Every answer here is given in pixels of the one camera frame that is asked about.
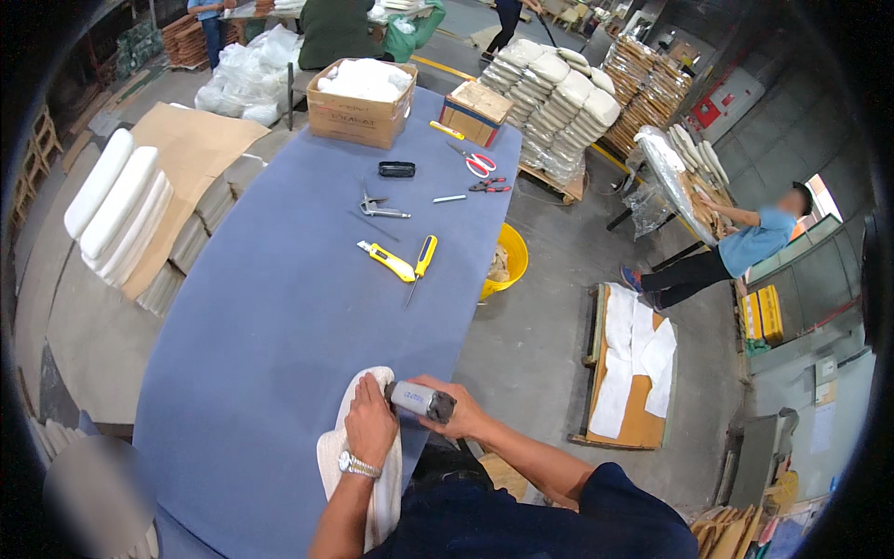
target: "green shirt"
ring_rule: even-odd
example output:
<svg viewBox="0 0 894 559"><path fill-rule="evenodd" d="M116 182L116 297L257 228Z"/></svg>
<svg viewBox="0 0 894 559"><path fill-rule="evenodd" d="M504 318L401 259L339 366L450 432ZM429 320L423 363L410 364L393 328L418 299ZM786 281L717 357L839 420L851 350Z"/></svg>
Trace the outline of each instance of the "green shirt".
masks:
<svg viewBox="0 0 894 559"><path fill-rule="evenodd" d="M374 0L308 0L301 10L302 70L325 68L340 58L378 58L384 53L369 35L367 12Z"/></svg>

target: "yellow bucket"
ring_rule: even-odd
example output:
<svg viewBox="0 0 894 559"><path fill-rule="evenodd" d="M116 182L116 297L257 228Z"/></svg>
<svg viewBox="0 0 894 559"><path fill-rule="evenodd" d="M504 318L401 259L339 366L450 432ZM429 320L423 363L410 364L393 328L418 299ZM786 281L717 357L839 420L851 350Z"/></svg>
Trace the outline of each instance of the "yellow bucket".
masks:
<svg viewBox="0 0 894 559"><path fill-rule="evenodd" d="M527 270L527 246L518 231L512 229L508 224L503 224L497 242L506 249L506 268L509 271L509 281L494 282L485 279L485 286L481 290L481 300L496 292L509 289L509 286L516 283Z"/></svg>

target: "blue shirt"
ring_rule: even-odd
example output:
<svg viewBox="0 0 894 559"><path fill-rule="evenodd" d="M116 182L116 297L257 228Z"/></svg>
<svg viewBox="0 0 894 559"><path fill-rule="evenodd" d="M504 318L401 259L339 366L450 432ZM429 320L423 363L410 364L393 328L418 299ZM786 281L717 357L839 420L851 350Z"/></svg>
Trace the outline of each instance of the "blue shirt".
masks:
<svg viewBox="0 0 894 559"><path fill-rule="evenodd" d="M795 218L780 209L761 208L757 215L760 225L745 227L720 242L721 260L733 277L741 277L749 267L782 250L795 230Z"/></svg>
<svg viewBox="0 0 894 559"><path fill-rule="evenodd" d="M187 8L195 8L197 6L209 6L212 4L220 4L223 0L189 0L186 3ZM196 14L196 17L199 21L207 20L208 18L216 18L220 17L220 12L217 10L208 10L207 12L199 12Z"/></svg>
<svg viewBox="0 0 894 559"><path fill-rule="evenodd" d="M618 464L590 475L580 514L520 504L474 481L408 490L394 532L365 559L696 559L698 543L667 504L633 485Z"/></svg>

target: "sneaker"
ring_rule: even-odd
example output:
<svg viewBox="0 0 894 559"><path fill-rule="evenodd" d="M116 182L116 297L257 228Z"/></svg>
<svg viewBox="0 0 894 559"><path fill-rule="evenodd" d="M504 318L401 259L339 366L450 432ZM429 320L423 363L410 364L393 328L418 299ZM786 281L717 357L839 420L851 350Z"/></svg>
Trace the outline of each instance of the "sneaker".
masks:
<svg viewBox="0 0 894 559"><path fill-rule="evenodd" d="M643 292L643 285L639 282L642 274L634 272L626 266L620 267L620 279L624 284L637 293Z"/></svg>
<svg viewBox="0 0 894 559"><path fill-rule="evenodd" d="M654 310L655 312L658 312L658 313L660 313L661 311L664 310L664 307L662 307L661 298L662 298L661 292L645 292L645 293L643 293L643 299L645 300L645 303L648 306L652 307L652 310Z"/></svg>

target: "scissors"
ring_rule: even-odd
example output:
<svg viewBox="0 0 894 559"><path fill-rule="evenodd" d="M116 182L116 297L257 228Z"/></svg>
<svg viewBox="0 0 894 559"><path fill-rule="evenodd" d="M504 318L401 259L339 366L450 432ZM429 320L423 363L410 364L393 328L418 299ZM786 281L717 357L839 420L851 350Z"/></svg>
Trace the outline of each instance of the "scissors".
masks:
<svg viewBox="0 0 894 559"><path fill-rule="evenodd" d="M468 170L479 179L486 179L491 171L497 170L497 165L491 161L490 157L485 157L480 153L468 153L461 148L457 148L450 142L447 142L447 145L456 149L460 155L466 158L466 167L468 167Z"/></svg>

